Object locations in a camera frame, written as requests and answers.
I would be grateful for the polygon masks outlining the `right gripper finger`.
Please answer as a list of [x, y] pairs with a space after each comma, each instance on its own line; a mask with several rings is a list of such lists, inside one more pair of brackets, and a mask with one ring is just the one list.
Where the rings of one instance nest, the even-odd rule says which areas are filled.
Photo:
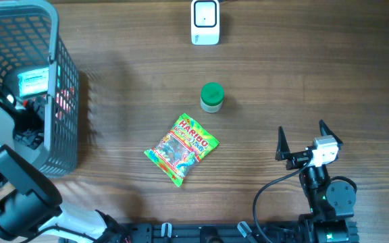
[[286, 136], [283, 127], [280, 126], [278, 128], [278, 145], [276, 149], [275, 160], [283, 161], [283, 160], [288, 160], [290, 157], [291, 157], [290, 149], [288, 147]]
[[341, 147], [343, 145], [343, 141], [341, 141], [341, 139], [339, 139], [339, 137], [337, 137], [337, 135], [335, 135], [335, 133], [333, 133], [333, 131], [329, 129], [325, 121], [322, 119], [319, 121], [319, 129], [322, 136], [333, 136], [338, 144], [338, 147]]

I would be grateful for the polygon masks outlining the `green lid plastic jar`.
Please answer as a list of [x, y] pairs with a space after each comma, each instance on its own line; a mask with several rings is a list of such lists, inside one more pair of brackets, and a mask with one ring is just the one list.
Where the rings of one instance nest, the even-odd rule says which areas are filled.
[[217, 82], [205, 84], [201, 89], [201, 108], [207, 113], [218, 112], [223, 105], [224, 88]]

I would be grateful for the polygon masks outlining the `Haribo gummy worms bag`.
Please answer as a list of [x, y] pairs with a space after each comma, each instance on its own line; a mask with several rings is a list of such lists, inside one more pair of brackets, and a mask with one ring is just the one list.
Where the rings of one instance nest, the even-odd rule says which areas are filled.
[[159, 144], [144, 154], [179, 187], [188, 172], [218, 145], [218, 139], [184, 113]]

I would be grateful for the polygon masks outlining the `light teal tissue pack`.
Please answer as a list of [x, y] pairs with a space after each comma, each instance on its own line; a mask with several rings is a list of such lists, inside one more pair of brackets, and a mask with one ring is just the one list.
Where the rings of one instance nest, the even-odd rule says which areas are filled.
[[49, 68], [39, 68], [17, 75], [21, 98], [42, 95], [48, 91]]

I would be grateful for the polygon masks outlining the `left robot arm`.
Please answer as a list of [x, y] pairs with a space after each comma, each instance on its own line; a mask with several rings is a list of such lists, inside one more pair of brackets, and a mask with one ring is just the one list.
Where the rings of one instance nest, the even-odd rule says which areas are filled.
[[60, 242], [129, 242], [127, 230], [111, 216], [64, 203], [52, 181], [15, 151], [15, 139], [40, 143], [43, 128], [43, 118], [18, 109], [13, 92], [0, 84], [0, 238], [31, 242], [53, 235]]

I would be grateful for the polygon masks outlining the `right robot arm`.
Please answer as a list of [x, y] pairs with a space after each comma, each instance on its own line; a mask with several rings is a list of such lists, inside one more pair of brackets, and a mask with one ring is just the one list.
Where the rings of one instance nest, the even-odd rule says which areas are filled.
[[319, 121], [321, 136], [301, 152], [292, 153], [283, 127], [278, 128], [276, 160], [286, 169], [299, 171], [299, 180], [311, 212], [299, 216], [299, 242], [329, 243], [359, 241], [354, 216], [357, 185], [344, 176], [331, 177], [327, 165], [338, 160], [343, 141]]

